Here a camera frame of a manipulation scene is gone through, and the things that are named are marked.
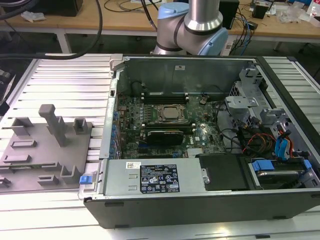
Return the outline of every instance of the floor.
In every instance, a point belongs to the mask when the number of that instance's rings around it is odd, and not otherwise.
[[[59,53],[60,46],[54,34],[50,33],[17,33],[12,32],[12,41],[0,41],[0,53]],[[69,35],[69,42],[74,52],[81,51],[94,38],[94,35]],[[304,43],[284,42],[279,51],[274,51],[274,42],[252,41],[244,55],[246,56],[293,56],[313,76],[320,67],[320,44],[308,45],[303,52],[299,49]],[[123,54],[149,54],[156,45],[155,37],[148,36],[118,36],[104,35],[99,39],[98,44],[90,53],[123,53]],[[234,55],[239,55],[241,48],[237,49]],[[15,84],[28,67],[28,59],[0,60],[0,69],[13,70],[17,73]],[[320,72],[315,76],[320,83]]]

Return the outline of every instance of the cpu socket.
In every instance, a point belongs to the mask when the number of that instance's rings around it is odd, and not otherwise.
[[[184,107],[182,105],[161,105],[157,106],[158,122],[183,122],[185,120]]]

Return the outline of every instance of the black box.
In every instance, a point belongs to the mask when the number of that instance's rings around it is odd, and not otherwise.
[[[269,6],[264,2],[257,2],[253,6],[252,17],[255,19],[263,19]]]
[[[174,0],[189,3],[189,0]],[[231,29],[239,7],[239,0],[220,0],[219,11],[223,16],[222,27]]]
[[[75,17],[80,11],[82,4],[83,0],[40,0],[29,12]],[[5,11],[11,12],[18,8],[20,7],[6,7]]]
[[[210,183],[205,184],[207,191],[248,191],[255,190],[251,173],[242,154],[207,153],[195,156],[205,169]]]

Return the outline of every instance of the motherboard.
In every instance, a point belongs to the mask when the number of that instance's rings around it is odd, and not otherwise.
[[[224,153],[214,123],[215,102],[201,94],[183,97],[186,101],[119,95],[121,158],[194,158],[202,153]]]

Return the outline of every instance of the blue latch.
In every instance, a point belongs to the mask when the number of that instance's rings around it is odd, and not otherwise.
[[[252,163],[253,169],[257,171],[272,171],[275,170],[271,160],[256,160]]]
[[[278,158],[281,158],[283,161],[286,161],[285,152],[288,145],[288,140],[282,137],[278,137],[275,142],[274,153]]]
[[[304,165],[306,167],[307,170],[312,169],[311,163],[309,162],[309,160],[304,160]]]
[[[92,176],[81,176],[80,177],[80,180],[79,180],[79,183],[81,185],[84,185],[84,184],[92,184]]]

